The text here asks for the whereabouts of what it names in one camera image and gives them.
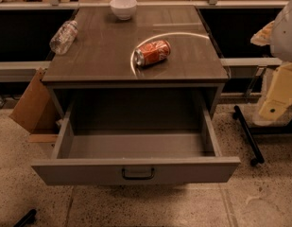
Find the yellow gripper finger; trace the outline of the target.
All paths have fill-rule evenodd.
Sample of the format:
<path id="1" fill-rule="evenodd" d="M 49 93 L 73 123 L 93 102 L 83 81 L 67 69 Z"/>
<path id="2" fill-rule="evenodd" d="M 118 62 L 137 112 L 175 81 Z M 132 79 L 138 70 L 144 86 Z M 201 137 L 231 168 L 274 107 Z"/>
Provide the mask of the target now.
<path id="1" fill-rule="evenodd" d="M 292 62 L 284 62 L 274 72 L 259 115 L 276 121 L 292 105 Z"/>
<path id="2" fill-rule="evenodd" d="M 271 21 L 267 25 L 265 25 L 263 28 L 261 28 L 257 33 L 255 33 L 251 39 L 250 42 L 255 45 L 259 46 L 265 46 L 270 44 L 270 37 L 271 37 L 271 31 L 273 28 L 274 22 Z"/>

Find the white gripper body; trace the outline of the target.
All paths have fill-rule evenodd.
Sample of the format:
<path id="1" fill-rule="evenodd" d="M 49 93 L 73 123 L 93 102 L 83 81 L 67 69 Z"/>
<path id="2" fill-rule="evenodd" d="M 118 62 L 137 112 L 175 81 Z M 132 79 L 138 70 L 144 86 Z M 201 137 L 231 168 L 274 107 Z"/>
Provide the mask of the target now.
<path id="1" fill-rule="evenodd" d="M 282 61 L 292 62 L 292 0 L 274 20 L 270 37 L 270 52 Z"/>

